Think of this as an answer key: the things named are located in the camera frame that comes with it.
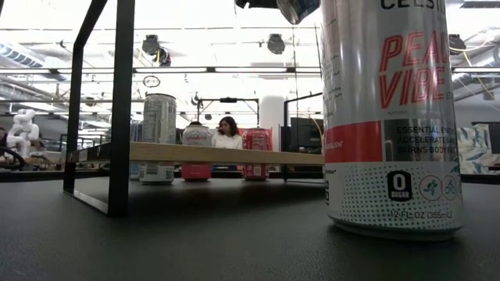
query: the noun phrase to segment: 0 sugar logo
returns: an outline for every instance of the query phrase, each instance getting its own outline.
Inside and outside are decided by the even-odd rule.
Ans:
[[[387,192],[389,199],[393,201],[406,202],[412,200],[412,175],[405,171],[388,173]]]

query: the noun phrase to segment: can bottom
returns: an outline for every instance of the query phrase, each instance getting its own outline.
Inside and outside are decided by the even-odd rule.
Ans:
[[[190,183],[204,183],[209,181],[209,179],[184,179],[184,181],[190,182]]]
[[[246,178],[245,181],[266,181],[267,178]]]
[[[425,241],[436,242],[450,240],[458,229],[447,229],[442,231],[422,231],[418,229],[388,229],[373,226],[360,226],[350,222],[343,222],[329,216],[334,221],[334,226],[344,231],[368,237],[376,237],[391,240]]]
[[[172,181],[143,181],[141,180],[142,185],[171,185]]]

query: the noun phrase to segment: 12 fl oz text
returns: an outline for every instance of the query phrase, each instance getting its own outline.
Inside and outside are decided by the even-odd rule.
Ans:
[[[391,211],[390,217],[395,219],[452,219],[452,211]]]

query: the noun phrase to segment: can lid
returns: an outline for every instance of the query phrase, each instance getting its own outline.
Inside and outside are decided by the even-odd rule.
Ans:
[[[206,129],[209,129],[207,126],[204,126],[204,125],[187,125],[186,128],[206,128]]]
[[[167,96],[167,97],[171,97],[171,98],[173,98],[173,99],[176,99],[173,95],[171,95],[171,94],[164,94],[164,93],[147,93],[147,94],[146,94],[146,97],[147,97],[147,96],[150,96],[150,95],[155,95],[155,94],[158,94],[158,95],[164,95],[164,96]]]

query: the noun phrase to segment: fluorescent light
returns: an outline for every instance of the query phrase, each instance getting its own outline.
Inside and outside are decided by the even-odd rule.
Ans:
[[[297,73],[320,73],[319,67],[297,67]]]
[[[89,132],[85,130],[78,131],[79,135],[88,135],[88,136],[103,136],[106,135],[106,132]]]
[[[286,67],[216,67],[219,73],[286,73]]]
[[[110,128],[111,124],[102,121],[85,121],[88,125],[98,126],[101,128]]]
[[[20,105],[24,105],[27,107],[36,108],[36,109],[40,109],[40,110],[46,110],[46,111],[59,110],[59,108],[56,108],[55,106],[48,105],[45,103],[38,103],[38,102],[21,102]]]
[[[68,115],[70,114],[69,112],[50,112],[52,114],[56,115]],[[80,112],[80,115],[111,115],[111,112]]]
[[[102,135],[87,135],[87,134],[83,134],[82,137],[78,137],[78,138],[86,138],[86,139],[100,139]]]
[[[48,69],[0,69],[0,74],[51,74]]]
[[[9,114],[16,115],[17,112],[9,112]],[[36,114],[36,115],[49,115],[50,112],[35,112],[34,114]]]
[[[453,73],[500,73],[500,67],[457,67]]]
[[[107,132],[109,131],[109,129],[101,129],[101,128],[97,128],[97,129],[85,129],[86,131],[88,132]]]
[[[136,67],[136,73],[205,73],[206,67]]]
[[[57,69],[57,71],[61,74],[71,74],[71,69]],[[98,68],[83,68],[81,70],[82,74],[113,74],[115,73],[115,70],[113,68],[105,68],[105,67],[98,67]]]

